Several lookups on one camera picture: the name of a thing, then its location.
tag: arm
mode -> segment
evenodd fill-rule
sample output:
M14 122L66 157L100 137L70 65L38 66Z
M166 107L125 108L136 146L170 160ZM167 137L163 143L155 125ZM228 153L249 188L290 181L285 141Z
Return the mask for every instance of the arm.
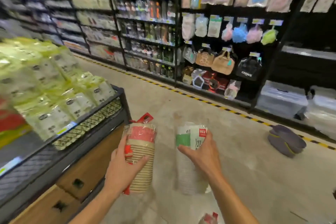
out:
M126 136L121 139L118 148L112 152L103 189L69 224L99 224L115 200L145 166L148 156L143 157L134 165L125 161L125 145Z
M216 142L209 130L203 144L197 150L191 150L183 145L178 149L205 173L225 223L259 224L222 175Z

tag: wooden panel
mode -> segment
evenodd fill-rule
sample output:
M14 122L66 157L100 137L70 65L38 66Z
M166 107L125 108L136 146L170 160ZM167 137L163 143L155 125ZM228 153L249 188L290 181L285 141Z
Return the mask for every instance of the wooden panel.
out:
M56 184L82 201L104 177L111 153L119 145L124 126L120 125L104 138L62 175Z
M79 206L77 199L53 185L10 224L63 224Z

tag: gray slipper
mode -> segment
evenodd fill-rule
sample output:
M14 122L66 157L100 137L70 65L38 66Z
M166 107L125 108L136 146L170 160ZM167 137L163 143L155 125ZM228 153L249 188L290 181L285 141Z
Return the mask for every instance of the gray slipper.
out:
M275 149L290 158L302 152L307 146L301 137L282 125L274 126L267 139Z

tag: forearm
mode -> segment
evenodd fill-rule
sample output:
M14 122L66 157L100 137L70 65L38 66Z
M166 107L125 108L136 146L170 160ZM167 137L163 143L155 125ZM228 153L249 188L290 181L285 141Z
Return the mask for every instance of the forearm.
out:
M103 188L69 224L99 224L119 195L117 191L106 191Z
M209 183L226 224L259 224L223 175L211 177Z

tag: person's right hand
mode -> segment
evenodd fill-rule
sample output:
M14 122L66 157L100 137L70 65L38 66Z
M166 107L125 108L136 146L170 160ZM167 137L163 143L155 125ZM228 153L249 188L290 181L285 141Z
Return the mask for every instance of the person's right hand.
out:
M184 145L179 145L178 150L190 158L194 165L206 174L209 181L222 175L217 145L212 139L210 130L207 131L203 144L197 150Z

